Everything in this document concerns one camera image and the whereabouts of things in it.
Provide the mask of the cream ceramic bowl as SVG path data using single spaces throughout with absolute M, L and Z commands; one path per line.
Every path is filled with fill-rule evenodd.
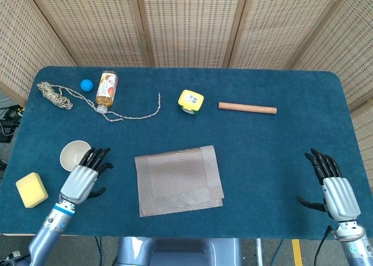
M 71 172 L 89 149 L 91 149 L 91 146 L 87 142 L 80 140 L 72 141 L 65 145 L 59 157 L 62 168 Z

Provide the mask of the blue carpet table cover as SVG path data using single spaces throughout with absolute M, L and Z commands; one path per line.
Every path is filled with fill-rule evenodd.
M 0 184 L 0 233 L 36 233 L 58 201 L 68 172 L 59 156 L 74 140 L 110 148 L 114 168 L 95 189 L 105 193 L 76 207 L 69 235 L 318 239 L 331 218 L 303 207 L 323 193 L 305 152 L 331 156 L 353 187 L 358 223 L 373 237 L 373 198 L 339 78 L 325 71 L 115 68 L 119 81 L 108 122 L 86 102 L 65 110 L 29 94 Z M 197 115 L 182 111 L 183 90 L 204 96 Z M 277 108 L 277 114 L 223 110 L 219 102 Z M 223 206 L 140 217 L 137 156 L 214 146 Z M 38 173 L 48 198 L 26 208 L 16 182 Z

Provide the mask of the white table leg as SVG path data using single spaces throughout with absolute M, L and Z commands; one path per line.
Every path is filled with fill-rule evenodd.
M 260 238 L 255 239 L 256 245 L 256 265 L 263 266 L 262 243 Z

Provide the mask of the yellow sponge block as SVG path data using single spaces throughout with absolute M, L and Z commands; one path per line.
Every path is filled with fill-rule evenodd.
M 19 179 L 16 187 L 26 208 L 34 208 L 48 198 L 48 193 L 38 173 L 32 172 Z

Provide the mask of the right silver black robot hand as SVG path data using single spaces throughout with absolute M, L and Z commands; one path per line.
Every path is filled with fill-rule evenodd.
M 343 177 L 336 161 L 314 148 L 305 157 L 321 185 L 323 203 L 309 202 L 301 196 L 296 197 L 297 201 L 306 208 L 328 213 L 336 222 L 355 221 L 361 209 L 350 182 Z

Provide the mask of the wooden rolling pin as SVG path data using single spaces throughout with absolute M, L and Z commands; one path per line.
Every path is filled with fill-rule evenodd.
M 275 107 L 254 106 L 247 104 L 219 102 L 218 108 L 223 110 L 244 111 L 252 113 L 277 114 L 277 108 Z

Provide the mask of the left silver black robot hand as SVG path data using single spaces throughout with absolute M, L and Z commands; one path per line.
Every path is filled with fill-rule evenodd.
M 62 186 L 59 193 L 60 203 L 67 201 L 74 205 L 79 205 L 87 199 L 96 198 L 105 193 L 105 187 L 101 187 L 97 191 L 93 191 L 93 187 L 106 169 L 114 168 L 111 163 L 101 164 L 110 150 L 110 148 L 93 148 L 85 153 Z

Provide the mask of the beige woven placemat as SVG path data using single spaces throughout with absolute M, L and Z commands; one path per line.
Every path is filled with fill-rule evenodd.
M 135 158 L 139 215 L 220 207 L 224 192 L 214 146 Z

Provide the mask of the blue grey robot torso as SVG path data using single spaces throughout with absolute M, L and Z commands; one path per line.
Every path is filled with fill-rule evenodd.
M 112 266 L 242 266 L 238 238 L 121 237 Z

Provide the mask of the woven bamboo folding screen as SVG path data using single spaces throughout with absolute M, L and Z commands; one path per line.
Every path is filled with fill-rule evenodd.
M 49 65 L 332 71 L 373 188 L 373 0 L 0 0 L 0 98 Z

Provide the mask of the yellow tape measure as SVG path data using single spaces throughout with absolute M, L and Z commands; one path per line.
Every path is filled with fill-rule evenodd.
M 191 90 L 183 90 L 178 105 L 180 109 L 188 114 L 197 115 L 202 107 L 204 96 Z

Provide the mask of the juice bottle with fruit label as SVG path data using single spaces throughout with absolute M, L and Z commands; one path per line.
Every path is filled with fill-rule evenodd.
M 118 75 L 114 71 L 103 71 L 96 93 L 96 111 L 106 114 L 112 106 L 118 84 Z

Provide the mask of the yellow floor tape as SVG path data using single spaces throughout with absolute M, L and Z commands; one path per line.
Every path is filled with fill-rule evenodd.
M 303 266 L 300 240 L 299 239 L 292 239 L 291 243 L 292 243 L 292 249 L 293 249 L 294 265 L 295 266 Z

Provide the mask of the black floor equipment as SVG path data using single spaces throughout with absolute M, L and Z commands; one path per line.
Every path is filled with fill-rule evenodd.
M 20 125 L 24 108 L 12 105 L 0 108 L 0 143 L 10 143 L 13 135 Z

